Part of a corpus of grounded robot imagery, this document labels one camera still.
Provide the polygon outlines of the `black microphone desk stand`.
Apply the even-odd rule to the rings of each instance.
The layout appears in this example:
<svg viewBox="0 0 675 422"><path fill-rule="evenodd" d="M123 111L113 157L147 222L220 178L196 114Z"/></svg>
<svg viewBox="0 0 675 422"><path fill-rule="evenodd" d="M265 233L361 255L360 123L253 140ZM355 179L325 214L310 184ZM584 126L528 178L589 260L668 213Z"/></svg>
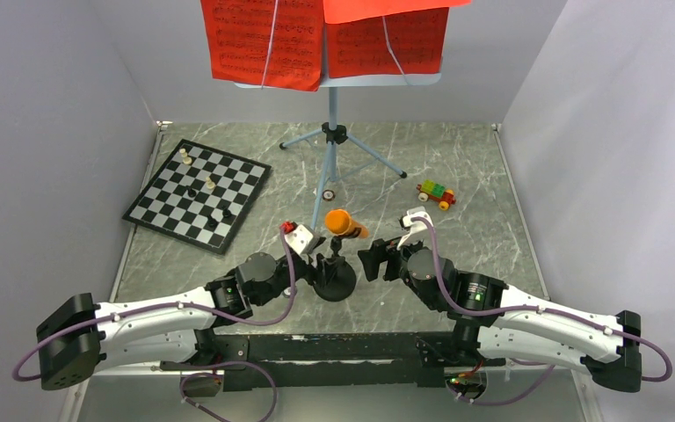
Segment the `black microphone desk stand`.
<svg viewBox="0 0 675 422"><path fill-rule="evenodd" d="M316 280L313 289L327 302L341 302L348 298L356 288L357 275L353 267L340 254L344 236L334 236L330 240L331 255L316 254Z"/></svg>

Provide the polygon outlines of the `orange toy microphone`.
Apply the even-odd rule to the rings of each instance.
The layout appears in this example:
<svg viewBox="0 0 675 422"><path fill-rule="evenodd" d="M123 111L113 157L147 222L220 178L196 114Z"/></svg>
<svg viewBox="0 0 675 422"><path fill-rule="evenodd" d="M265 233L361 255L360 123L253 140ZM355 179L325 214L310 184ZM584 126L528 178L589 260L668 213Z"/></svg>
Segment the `orange toy microphone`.
<svg viewBox="0 0 675 422"><path fill-rule="evenodd" d="M367 238L368 229L344 209L333 209L324 218L326 229L335 236Z"/></svg>

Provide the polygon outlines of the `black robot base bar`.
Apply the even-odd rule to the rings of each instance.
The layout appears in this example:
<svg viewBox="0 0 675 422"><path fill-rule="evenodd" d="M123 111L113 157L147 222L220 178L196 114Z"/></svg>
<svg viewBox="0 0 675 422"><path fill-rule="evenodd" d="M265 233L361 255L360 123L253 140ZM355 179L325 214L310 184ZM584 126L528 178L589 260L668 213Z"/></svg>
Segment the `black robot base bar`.
<svg viewBox="0 0 675 422"><path fill-rule="evenodd" d="M164 372L200 371L224 364L226 392L278 387L414 384L436 388L445 374L464 372L481 362L443 331L219 335L213 351L198 363L164 361Z"/></svg>

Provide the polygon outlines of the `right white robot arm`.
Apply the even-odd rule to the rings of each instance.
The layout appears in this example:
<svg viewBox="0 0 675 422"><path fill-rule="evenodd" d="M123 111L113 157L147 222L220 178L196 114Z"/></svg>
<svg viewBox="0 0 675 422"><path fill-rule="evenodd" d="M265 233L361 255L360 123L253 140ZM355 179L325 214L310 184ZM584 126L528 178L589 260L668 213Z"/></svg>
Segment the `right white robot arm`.
<svg viewBox="0 0 675 422"><path fill-rule="evenodd" d="M639 314L570 309L494 277L459 270L447 258L439 260L436 274L430 248L398 243L380 239L359 251L364 274L370 281L400 280L428 309L454 321L441 347L446 363L526 360L576 370L611 390L636 393L642 387Z"/></svg>

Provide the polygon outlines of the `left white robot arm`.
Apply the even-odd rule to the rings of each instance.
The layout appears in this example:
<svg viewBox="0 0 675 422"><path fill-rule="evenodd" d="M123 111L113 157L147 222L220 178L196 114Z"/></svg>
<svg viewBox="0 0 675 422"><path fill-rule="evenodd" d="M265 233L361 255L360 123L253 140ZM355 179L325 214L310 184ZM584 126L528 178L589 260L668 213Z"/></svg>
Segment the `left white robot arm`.
<svg viewBox="0 0 675 422"><path fill-rule="evenodd" d="M154 360L210 367L219 355L214 328L252 325L253 306L263 306L305 280L325 301L339 302L355 288L343 280L339 256L303 259L287 248L283 257L257 252L225 275L182 294L157 299L94 302L70 297L36 329L40 386L66 389L93 374Z"/></svg>

